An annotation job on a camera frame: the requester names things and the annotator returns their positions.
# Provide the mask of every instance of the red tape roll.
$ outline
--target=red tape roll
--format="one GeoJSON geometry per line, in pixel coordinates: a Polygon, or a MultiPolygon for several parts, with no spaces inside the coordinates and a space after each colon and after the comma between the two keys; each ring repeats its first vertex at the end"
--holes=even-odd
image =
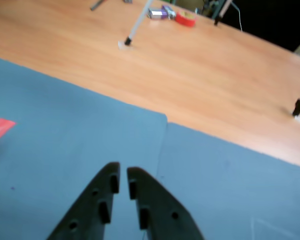
{"type": "Polygon", "coordinates": [[[176,14],[175,21],[187,27],[193,27],[196,24],[196,16],[186,11],[180,11],[176,14]]]}

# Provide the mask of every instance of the blue foam mat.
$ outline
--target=blue foam mat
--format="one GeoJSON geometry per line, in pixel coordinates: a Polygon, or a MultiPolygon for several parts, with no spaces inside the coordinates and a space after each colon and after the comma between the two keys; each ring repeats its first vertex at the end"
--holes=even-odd
{"type": "Polygon", "coordinates": [[[44,240],[108,162],[121,163],[105,240],[140,240],[126,168],[156,175],[163,114],[0,59],[0,240],[44,240]]]}
{"type": "Polygon", "coordinates": [[[300,240],[300,167],[169,123],[162,184],[207,240],[300,240]]]}

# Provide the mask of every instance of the screw hole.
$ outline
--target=screw hole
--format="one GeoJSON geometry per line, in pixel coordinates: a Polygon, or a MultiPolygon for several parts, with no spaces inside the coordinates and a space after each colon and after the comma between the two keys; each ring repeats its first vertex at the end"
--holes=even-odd
{"type": "Polygon", "coordinates": [[[72,221],[70,224],[69,224],[69,229],[72,230],[72,231],[75,231],[77,230],[77,227],[78,227],[78,223],[77,221],[72,221]]]}
{"type": "Polygon", "coordinates": [[[178,213],[176,213],[175,211],[171,214],[171,217],[173,218],[173,219],[178,219],[179,218],[179,215],[178,215],[178,213]]]}
{"type": "Polygon", "coordinates": [[[92,191],[92,196],[98,195],[98,193],[99,193],[98,189],[94,189],[92,191]]]}

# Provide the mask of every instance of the white cable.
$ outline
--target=white cable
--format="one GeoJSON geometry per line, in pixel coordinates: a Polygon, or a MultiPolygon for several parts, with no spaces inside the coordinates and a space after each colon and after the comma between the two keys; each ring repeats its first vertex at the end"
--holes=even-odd
{"type": "Polygon", "coordinates": [[[239,23],[240,23],[240,29],[241,29],[241,32],[242,31],[242,25],[241,25],[241,16],[240,16],[240,9],[238,8],[238,6],[234,3],[234,2],[231,2],[232,6],[238,11],[239,13],[239,23]]]}

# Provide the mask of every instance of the white pole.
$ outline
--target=white pole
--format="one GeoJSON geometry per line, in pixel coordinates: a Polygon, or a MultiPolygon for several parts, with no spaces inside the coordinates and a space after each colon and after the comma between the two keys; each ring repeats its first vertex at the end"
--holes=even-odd
{"type": "Polygon", "coordinates": [[[219,13],[219,16],[220,16],[221,18],[224,17],[224,15],[225,15],[226,11],[228,10],[228,8],[229,8],[231,2],[232,2],[232,0],[227,0],[227,1],[225,2],[223,8],[221,9],[221,11],[220,11],[220,13],[219,13]]]}
{"type": "Polygon", "coordinates": [[[129,36],[126,38],[124,44],[125,45],[130,45],[130,43],[132,42],[132,39],[134,38],[134,36],[136,35],[137,29],[139,27],[139,25],[142,23],[142,21],[144,20],[146,13],[148,12],[148,9],[150,7],[150,5],[152,4],[154,0],[148,0],[139,16],[139,18],[137,19],[137,21],[135,22],[129,36]]]}

